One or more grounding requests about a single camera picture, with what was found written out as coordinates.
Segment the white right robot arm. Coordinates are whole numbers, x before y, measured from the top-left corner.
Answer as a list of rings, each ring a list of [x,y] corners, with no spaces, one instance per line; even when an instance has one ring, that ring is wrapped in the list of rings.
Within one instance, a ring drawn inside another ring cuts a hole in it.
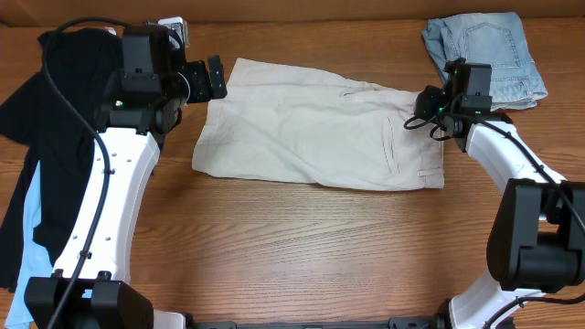
[[[486,272],[425,318],[391,320],[392,328],[512,328],[529,302],[571,305],[556,292],[584,281],[584,185],[552,171],[520,139],[487,97],[457,96],[429,86],[415,102],[407,130],[430,123],[490,175],[502,194],[488,238]]]

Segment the beige khaki shorts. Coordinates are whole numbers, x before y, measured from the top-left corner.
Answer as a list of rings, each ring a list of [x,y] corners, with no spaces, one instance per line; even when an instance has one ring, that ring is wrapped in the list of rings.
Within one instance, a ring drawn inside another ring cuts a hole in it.
[[[444,186],[441,143],[406,130],[418,95],[320,69],[238,58],[212,101],[194,170],[371,191]]]

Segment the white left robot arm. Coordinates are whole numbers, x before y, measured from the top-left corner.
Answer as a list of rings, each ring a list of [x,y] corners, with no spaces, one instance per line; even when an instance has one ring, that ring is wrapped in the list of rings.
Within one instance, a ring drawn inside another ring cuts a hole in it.
[[[93,164],[66,247],[24,296],[39,328],[193,328],[190,313],[159,311],[130,285],[133,233],[144,190],[184,103],[227,96],[218,56],[175,71],[112,73],[96,120]]]

